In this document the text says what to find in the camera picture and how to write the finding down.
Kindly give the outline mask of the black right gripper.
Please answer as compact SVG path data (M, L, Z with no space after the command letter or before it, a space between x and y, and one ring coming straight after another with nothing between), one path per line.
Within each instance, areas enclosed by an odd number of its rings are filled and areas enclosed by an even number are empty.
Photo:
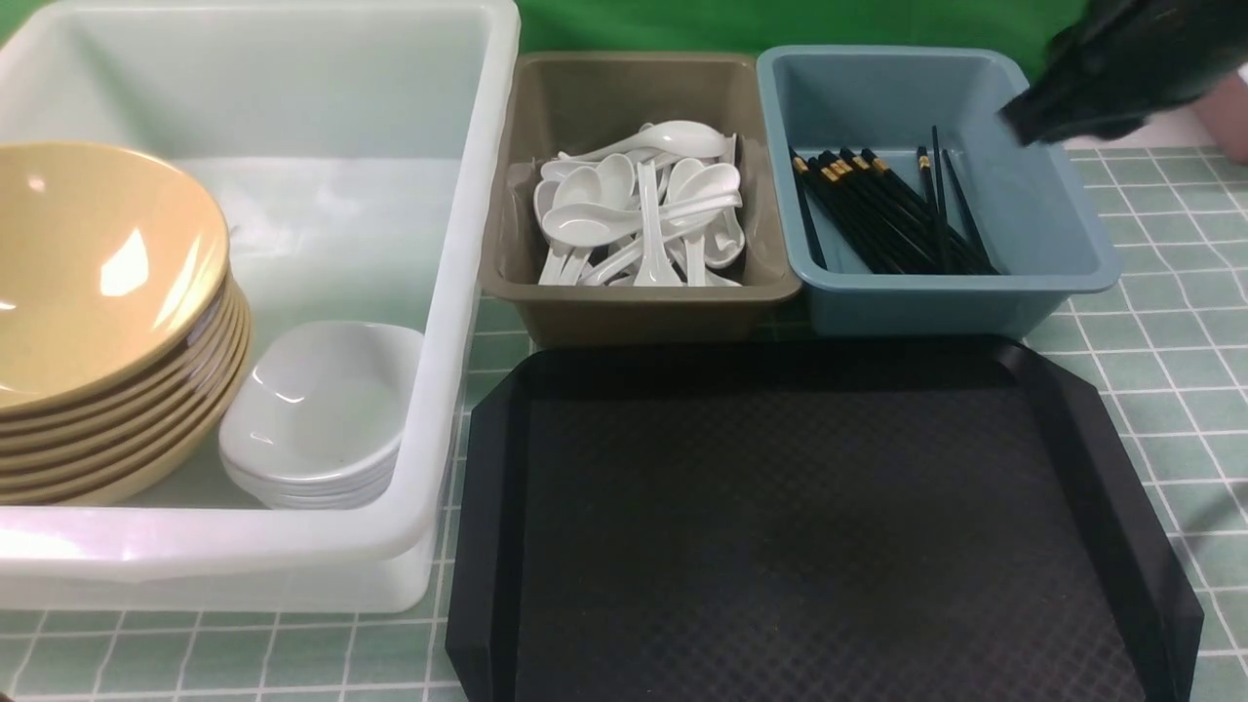
M998 117L1022 146L1127 137L1213 92L1246 55L1244 1L1090 1Z

